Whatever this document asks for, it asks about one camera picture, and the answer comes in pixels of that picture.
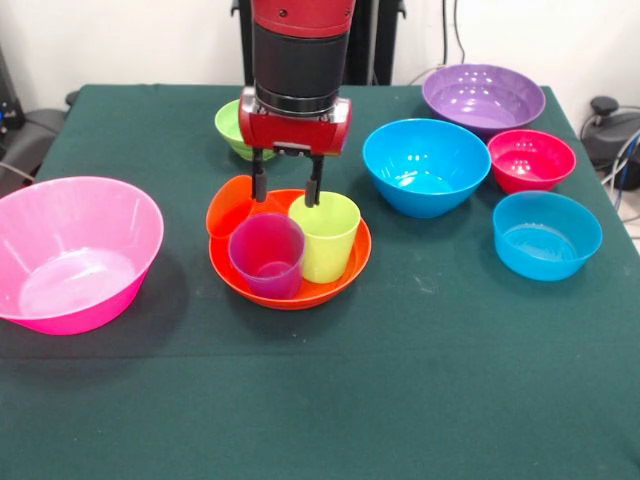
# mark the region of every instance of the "table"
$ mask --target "table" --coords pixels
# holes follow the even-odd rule
[[[428,116],[417,87],[345,87],[354,120],[324,187],[360,206],[369,265],[322,307],[271,311],[233,293],[207,253],[216,190],[247,173],[213,116],[239,87],[88,86],[41,178],[105,175],[152,195],[160,255],[119,319],[76,337],[0,323],[0,478],[636,479],[640,262],[554,95],[533,127],[566,140],[557,191],[590,208],[599,253],[557,284],[496,257],[488,179],[433,220],[376,193],[361,147]],[[307,160],[269,162],[302,188]]]

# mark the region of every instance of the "red robot arm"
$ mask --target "red robot arm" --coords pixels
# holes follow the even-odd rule
[[[322,164],[351,125],[338,98],[355,0],[252,0],[255,84],[243,90],[240,130],[254,148],[253,195],[266,198],[263,149],[307,156],[306,203],[319,202]]]

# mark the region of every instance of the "yellow-green cup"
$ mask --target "yellow-green cup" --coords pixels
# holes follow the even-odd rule
[[[338,280],[349,261],[360,224],[360,209],[352,200],[334,192],[320,192],[320,205],[308,208],[304,195],[289,207],[305,237],[302,276],[313,283]]]

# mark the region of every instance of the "pink bowl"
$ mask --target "pink bowl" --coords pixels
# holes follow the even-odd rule
[[[487,144],[491,168],[506,193],[551,190],[576,168],[576,154],[559,138],[536,130],[509,130]]]
[[[110,322],[158,254],[155,202],[127,183],[71,177],[0,199],[0,318],[49,335]]]

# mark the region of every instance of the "red bowl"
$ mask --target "red bowl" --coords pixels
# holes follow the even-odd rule
[[[487,146],[493,175],[506,193],[551,190],[576,168],[571,147],[548,133],[509,130]]]
[[[242,175],[234,177],[220,189],[207,212],[207,229],[211,237],[209,258],[213,268],[229,287],[258,305],[276,310],[304,310],[321,305],[347,289],[369,261],[371,233],[364,219],[361,219],[347,268],[338,280],[318,284],[303,279],[300,290],[290,299],[273,299],[253,294],[246,279],[233,267],[229,258],[230,235],[247,216],[257,213],[256,207],[259,208],[259,213],[286,213],[289,205],[300,195],[304,195],[304,190],[273,190],[268,193],[266,202],[252,204],[251,177]]]

